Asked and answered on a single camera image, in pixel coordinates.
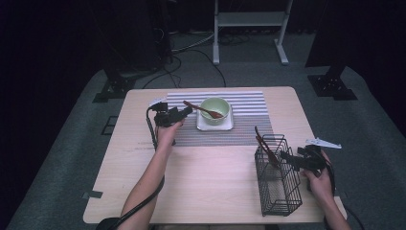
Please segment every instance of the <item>white metal shelf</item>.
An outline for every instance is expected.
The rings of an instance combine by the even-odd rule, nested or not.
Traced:
[[[287,0],[285,11],[259,11],[259,12],[219,12],[218,0],[214,6],[214,42],[213,42],[213,64],[220,63],[218,51],[218,28],[219,27],[250,27],[250,26],[280,26],[280,35],[274,39],[275,46],[283,65],[289,64],[286,53],[282,47],[284,32],[289,20],[290,9],[293,0]]]

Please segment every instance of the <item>forearm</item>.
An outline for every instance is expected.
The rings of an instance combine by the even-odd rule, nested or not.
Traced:
[[[146,171],[130,192],[125,201],[122,215],[137,206],[148,196],[153,194],[158,188],[167,166],[169,158],[169,149],[158,149],[151,161],[149,162]],[[119,229],[147,229],[149,221],[155,209],[157,197],[151,200],[146,206],[135,213],[131,218],[126,220]]]
[[[323,202],[322,209],[326,215],[327,223],[332,229],[340,229],[340,230],[350,229],[347,220],[344,218],[343,214],[338,209],[338,206],[335,203],[334,199]]]

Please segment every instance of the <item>wooden spoon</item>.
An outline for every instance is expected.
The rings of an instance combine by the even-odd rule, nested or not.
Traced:
[[[183,101],[183,104],[185,104],[187,106],[190,106],[190,107],[192,107],[194,109],[200,109],[202,111],[205,111],[205,112],[209,113],[209,115],[212,116],[215,119],[223,117],[223,115],[221,115],[220,113],[217,113],[217,112],[214,112],[214,111],[211,111],[211,110],[207,110],[206,108],[199,107],[199,106],[191,104],[191,103],[189,103],[187,101]]]

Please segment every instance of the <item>dark background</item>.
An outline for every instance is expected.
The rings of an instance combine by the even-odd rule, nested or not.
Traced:
[[[243,1],[220,2],[223,11],[231,12],[284,8],[283,1],[245,1],[241,7]],[[106,62],[123,64],[97,34],[88,6],[87,1],[79,0],[0,2],[1,229],[30,188],[86,83],[106,68]],[[170,31],[213,28],[214,1],[168,1],[168,10],[165,19]],[[347,65],[364,77],[403,133],[405,11],[405,3],[395,0],[296,1],[287,28],[289,33],[317,31],[308,66],[328,66],[335,61],[337,50],[344,49]],[[101,27],[107,36],[121,41],[113,44],[123,45],[123,30],[108,29],[116,28],[116,23],[107,20]],[[126,53],[132,48],[131,43],[121,48],[125,60],[140,55]],[[152,58],[162,55],[155,48],[148,50]],[[100,59],[103,52],[108,59]]]

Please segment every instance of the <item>white bowl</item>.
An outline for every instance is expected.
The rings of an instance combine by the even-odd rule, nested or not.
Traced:
[[[205,122],[208,125],[212,126],[218,126],[222,124],[230,113],[230,104],[222,98],[208,98],[200,104],[200,107],[223,115],[223,117],[221,118],[213,118],[212,116],[210,116],[209,113],[201,111],[200,114],[202,115]]]

